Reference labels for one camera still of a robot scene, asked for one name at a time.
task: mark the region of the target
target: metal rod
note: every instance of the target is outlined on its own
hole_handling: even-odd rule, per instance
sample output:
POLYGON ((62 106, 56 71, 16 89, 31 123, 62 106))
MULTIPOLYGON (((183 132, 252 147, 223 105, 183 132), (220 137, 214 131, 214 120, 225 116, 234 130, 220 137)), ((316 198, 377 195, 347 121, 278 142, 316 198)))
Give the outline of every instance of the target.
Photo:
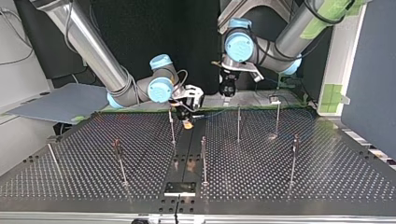
POLYGON ((275 128, 275 135, 278 136, 279 134, 279 115, 280 115, 280 102, 277 104, 277 112, 276 112, 276 128, 275 128))
POLYGON ((123 184, 124 184, 125 186, 127 186, 127 185, 129 185, 129 183, 128 183, 128 181, 126 180, 125 168, 124 168, 124 166, 123 166, 122 159, 120 159, 120 167, 121 167, 121 171, 122 171, 123 184))
POLYGON ((61 32, 65 33, 70 10, 71 17, 68 40, 87 62, 93 72, 106 86, 108 91, 121 91, 127 86, 128 78, 120 64, 97 33, 90 20, 85 16, 76 1, 73 9, 68 0, 48 3, 38 9, 46 12, 61 32))
POLYGON ((169 122, 171 123, 171 130, 172 130, 172 144, 174 145, 174 147, 176 146, 176 140, 175 140, 175 129, 173 126, 173 119, 172 119, 172 112, 171 110, 169 110, 169 122))
POLYGON ((55 153, 53 152, 52 145, 50 143, 47 144, 49 147, 50 155, 52 156, 53 161, 58 165, 58 160, 56 159, 55 153))
POLYGON ((297 153, 300 149, 300 137, 298 134, 294 135, 293 145, 292 145, 291 149, 293 151, 293 164, 291 166, 290 189, 291 189, 292 185, 294 184, 293 178, 294 178, 295 163, 296 163, 297 153))
POLYGON ((206 178, 206 138, 203 136, 201 140, 201 159, 204 163, 204 186, 207 186, 209 183, 206 178))
POLYGON ((123 152, 122 152, 121 143, 120 143, 120 139, 119 138, 116 138, 114 140, 113 147, 114 147, 114 154, 116 155, 116 159, 120 163, 120 168, 121 168, 122 178, 123 178, 122 185, 128 186, 129 183, 128 183, 128 180, 126 179, 125 167, 123 166, 123 163, 122 163, 122 154, 123 154, 123 152))
POLYGON ((240 137, 240 122, 241 122, 241 107, 238 106, 238 136, 237 136, 237 141, 238 143, 241 141, 241 137, 240 137))

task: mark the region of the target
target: metal bracket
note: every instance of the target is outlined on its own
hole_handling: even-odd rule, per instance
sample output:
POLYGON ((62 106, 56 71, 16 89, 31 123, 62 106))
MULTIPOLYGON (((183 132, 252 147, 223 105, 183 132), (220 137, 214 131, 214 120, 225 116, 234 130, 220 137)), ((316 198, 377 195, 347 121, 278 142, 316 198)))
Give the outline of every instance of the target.
POLYGON ((168 182, 165 187, 165 197, 195 197, 195 182, 168 182))
POLYGON ((200 101, 204 92, 201 88, 193 86, 193 85, 186 85, 184 90, 182 90, 179 94, 174 94, 173 99, 182 99, 182 98, 192 98, 193 99, 193 109, 197 109, 200 105, 200 101))
POLYGON ((254 7, 272 8, 283 20, 289 22, 291 6, 286 0, 233 0, 218 18, 219 32, 223 35, 228 29, 231 18, 242 18, 254 7))
POLYGON ((349 97, 345 95, 341 95, 341 104, 343 105, 349 105, 350 104, 350 99, 349 97))
POLYGON ((221 66, 231 71, 249 72, 255 82, 264 80, 264 76, 254 63, 233 63, 232 65, 222 63, 221 66))

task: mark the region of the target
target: black cable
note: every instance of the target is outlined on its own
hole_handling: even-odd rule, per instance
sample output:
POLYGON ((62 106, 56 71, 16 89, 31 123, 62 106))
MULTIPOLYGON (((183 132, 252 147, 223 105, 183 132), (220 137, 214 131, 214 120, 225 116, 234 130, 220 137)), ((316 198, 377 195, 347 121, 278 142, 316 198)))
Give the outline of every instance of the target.
POLYGON ((70 20, 71 20, 71 17, 72 17, 73 4, 74 4, 73 1, 74 0, 69 0, 69 12, 67 14, 66 25, 65 25, 66 27, 65 27, 65 30, 64 30, 64 42, 65 42, 66 46, 71 51, 73 51, 74 53, 78 54, 77 51, 70 46, 70 41, 69 41, 70 20))
MULTIPOLYGON (((349 2, 349 4, 346 6, 346 10, 349 10, 353 4, 355 4, 355 0, 351 0, 349 2)), ((344 20, 345 16, 341 17, 338 21, 333 21, 333 20, 329 20, 325 17, 323 17, 322 15, 318 14, 317 11, 312 7, 311 4, 308 3, 308 0, 304 0, 304 5, 306 6, 306 8, 308 8, 308 10, 320 21, 324 21, 326 23, 329 23, 330 25, 335 25, 340 23, 341 21, 344 20)))
POLYGON ((316 108, 318 108, 318 105, 317 105, 317 103, 315 103, 315 101, 314 101, 314 98, 312 98, 312 96, 309 94, 309 92, 306 90, 306 87, 305 87, 305 85, 304 85, 304 83, 303 83, 303 81, 300 79, 300 83, 301 83, 301 86, 303 87, 303 90, 304 90, 304 92, 308 95, 308 98, 310 98, 311 100, 309 100, 309 101, 312 101, 312 103, 314 104, 314 106, 316 107, 316 108))
POLYGON ((320 37, 320 39, 318 40, 317 44, 316 44, 314 47, 312 47, 309 51, 307 51, 307 52, 306 52, 305 54, 303 54, 302 56, 296 57, 296 58, 291 58, 291 57, 288 57, 288 56, 286 56, 286 55, 284 56, 282 53, 279 52, 279 50, 277 50, 277 47, 276 47, 276 51, 278 51, 279 54, 281 54, 282 56, 284 56, 286 59, 277 58, 277 57, 275 57, 275 56, 269 54, 267 50, 264 50, 264 49, 262 48, 262 46, 259 45, 257 39, 256 39, 256 40, 253 39, 253 41, 254 41, 254 43, 255 43, 256 45, 259 46, 259 49, 260 49, 263 53, 265 53, 268 57, 270 57, 270 58, 272 58, 272 59, 274 59, 274 60, 277 60, 277 61, 281 61, 281 62, 285 62, 285 63, 290 63, 290 62, 294 62, 294 61, 296 61, 296 60, 302 59, 302 58, 308 56, 310 53, 312 53, 312 52, 318 47, 320 41, 323 39, 323 36, 324 36, 324 34, 322 34, 322 36, 320 37))
POLYGON ((33 52, 34 52, 34 51, 33 51, 33 49, 30 49, 30 52, 29 52, 29 54, 28 54, 27 56, 25 56, 24 58, 18 59, 18 60, 16 60, 16 61, 13 61, 13 62, 8 62, 8 63, 0 63, 0 66, 1 66, 1 65, 12 64, 12 63, 20 63, 20 62, 22 62, 22 61, 24 61, 24 60, 26 60, 26 59, 30 58, 30 56, 32 56, 33 52))
POLYGON ((289 15, 289 23, 291 22, 291 15, 293 14, 293 7, 294 7, 294 0, 291 0, 291 9, 290 9, 290 15, 289 15))

